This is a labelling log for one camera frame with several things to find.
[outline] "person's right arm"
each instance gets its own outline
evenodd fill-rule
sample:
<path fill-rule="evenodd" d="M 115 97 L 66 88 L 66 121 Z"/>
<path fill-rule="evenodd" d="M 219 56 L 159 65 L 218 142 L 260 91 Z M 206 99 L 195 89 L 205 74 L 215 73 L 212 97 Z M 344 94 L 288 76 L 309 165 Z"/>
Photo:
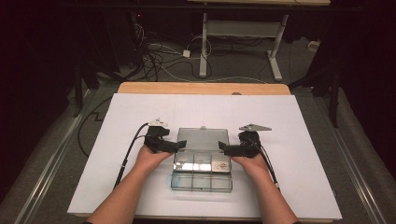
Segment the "person's right arm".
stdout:
<path fill-rule="evenodd" d="M 292 224 L 298 221 L 272 181 L 260 154 L 252 159 L 246 157 L 231 157 L 231 159 L 242 165 L 256 188 L 263 224 Z"/>

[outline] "white desk leg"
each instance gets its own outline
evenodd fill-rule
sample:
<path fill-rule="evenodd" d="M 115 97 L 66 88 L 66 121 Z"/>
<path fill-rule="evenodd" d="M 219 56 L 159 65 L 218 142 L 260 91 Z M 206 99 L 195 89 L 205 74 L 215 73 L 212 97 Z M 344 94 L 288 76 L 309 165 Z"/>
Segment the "white desk leg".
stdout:
<path fill-rule="evenodd" d="M 286 22 L 288 21 L 289 15 L 284 15 L 282 18 L 282 22 L 279 24 L 277 29 L 276 39 L 273 50 L 268 50 L 268 60 L 270 61 L 271 69 L 274 74 L 274 78 L 276 81 L 282 81 L 282 75 L 280 74 L 279 66 L 276 62 L 276 53 L 279 48 L 280 41 L 282 40 L 283 32 L 285 31 Z"/>
<path fill-rule="evenodd" d="M 202 50 L 201 50 L 201 61 L 199 65 L 199 76 L 206 77 L 206 66 L 207 66 L 207 50 L 206 50 L 206 37 L 207 37 L 207 13 L 204 13 L 204 20 L 202 22 Z"/>

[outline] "hand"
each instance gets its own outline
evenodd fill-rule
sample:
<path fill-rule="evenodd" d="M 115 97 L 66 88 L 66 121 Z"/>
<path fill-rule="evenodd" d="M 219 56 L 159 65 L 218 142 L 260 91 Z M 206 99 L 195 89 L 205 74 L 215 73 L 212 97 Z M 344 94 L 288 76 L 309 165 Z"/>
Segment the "hand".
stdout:
<path fill-rule="evenodd" d="M 162 161 L 173 155 L 169 152 L 153 153 L 146 145 L 140 148 L 133 170 L 150 175 Z"/>
<path fill-rule="evenodd" d="M 247 157 L 231 157 L 231 160 L 236 161 L 244 168 L 245 172 L 250 177 L 261 175 L 262 173 L 268 174 L 268 167 L 265 164 L 262 155 L 257 154 L 254 158 Z"/>

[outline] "white tabletop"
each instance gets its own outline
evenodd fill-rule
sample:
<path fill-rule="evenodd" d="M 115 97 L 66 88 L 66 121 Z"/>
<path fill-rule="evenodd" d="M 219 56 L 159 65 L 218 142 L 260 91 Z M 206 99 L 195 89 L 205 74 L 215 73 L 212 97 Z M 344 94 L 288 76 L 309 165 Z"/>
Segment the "white tabletop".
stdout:
<path fill-rule="evenodd" d="M 120 165 L 137 129 L 161 118 L 169 123 L 166 140 L 176 141 L 179 128 L 227 129 L 230 144 L 239 143 L 239 127 L 254 123 L 271 127 L 259 132 L 274 166 L 282 194 L 301 219 L 340 219 L 341 213 L 306 129 L 294 96 L 183 95 L 117 93 L 108 109 L 91 156 L 79 180 L 68 213 L 88 215 L 114 187 Z M 143 144 L 132 149 L 125 175 Z M 255 192 L 241 166 L 233 163 L 231 193 L 173 191 L 173 157 L 148 179 L 137 211 L 139 217 L 260 217 Z"/>

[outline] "table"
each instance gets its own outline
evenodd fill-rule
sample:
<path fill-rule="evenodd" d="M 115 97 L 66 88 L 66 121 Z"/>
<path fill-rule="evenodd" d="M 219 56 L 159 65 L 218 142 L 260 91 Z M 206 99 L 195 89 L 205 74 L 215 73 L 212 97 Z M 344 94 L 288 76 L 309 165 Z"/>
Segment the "table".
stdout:
<path fill-rule="evenodd" d="M 211 3 L 236 3 L 236 4 L 278 4 L 278 5 L 304 5 L 304 6 L 328 6 L 330 0 L 189 0 L 192 2 L 203 2 L 206 5 Z M 285 31 L 286 22 L 289 15 L 283 15 L 280 22 L 256 22 L 256 21 L 209 21 L 207 13 L 204 13 L 202 31 L 202 50 L 200 61 L 200 77 L 206 77 L 207 66 L 207 36 L 208 35 L 231 35 L 231 36 L 253 36 L 253 37 L 274 37 L 275 42 L 272 50 L 267 50 L 267 57 L 276 81 L 282 81 L 279 66 L 276 62 L 276 53 Z"/>
<path fill-rule="evenodd" d="M 248 122 L 272 127 L 271 132 L 259 135 L 297 217 L 308 222 L 342 218 L 295 98 L 281 84 L 123 83 L 113 97 L 68 213 L 87 216 L 99 205 L 114 186 L 138 126 L 158 117 L 169 122 L 171 132 L 166 139 L 170 141 L 176 140 L 180 127 L 205 125 L 227 129 L 233 145 L 239 142 L 238 127 Z M 125 174 L 142 143 L 135 142 Z M 169 158 L 150 176 L 137 217 L 260 219 L 253 187 L 237 163 L 233 163 L 232 193 L 172 191 L 172 165 Z"/>

